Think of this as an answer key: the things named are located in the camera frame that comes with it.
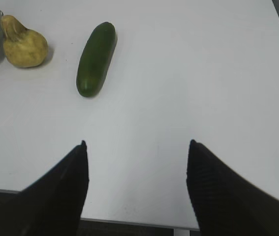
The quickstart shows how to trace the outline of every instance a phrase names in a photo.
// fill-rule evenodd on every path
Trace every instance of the white table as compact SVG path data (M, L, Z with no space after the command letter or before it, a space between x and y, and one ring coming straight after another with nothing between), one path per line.
M35 69L0 63L0 189L22 190L81 140L82 217L198 228L189 141L279 198L279 18L271 0L0 0L48 40ZM91 31L118 44L98 97L76 90Z

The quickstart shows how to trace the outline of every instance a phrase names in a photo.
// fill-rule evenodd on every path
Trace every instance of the yellow pear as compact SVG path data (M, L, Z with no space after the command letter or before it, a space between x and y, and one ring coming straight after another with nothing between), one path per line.
M43 63L47 56L46 39L27 29L13 16L2 16L3 49L8 61L17 67L33 67Z

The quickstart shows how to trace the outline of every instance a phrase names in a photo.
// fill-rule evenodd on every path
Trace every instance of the green cucumber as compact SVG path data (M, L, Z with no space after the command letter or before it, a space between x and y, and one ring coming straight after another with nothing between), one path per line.
M83 97L99 93L117 43L114 26L109 22L98 25L90 35L81 54L76 85Z

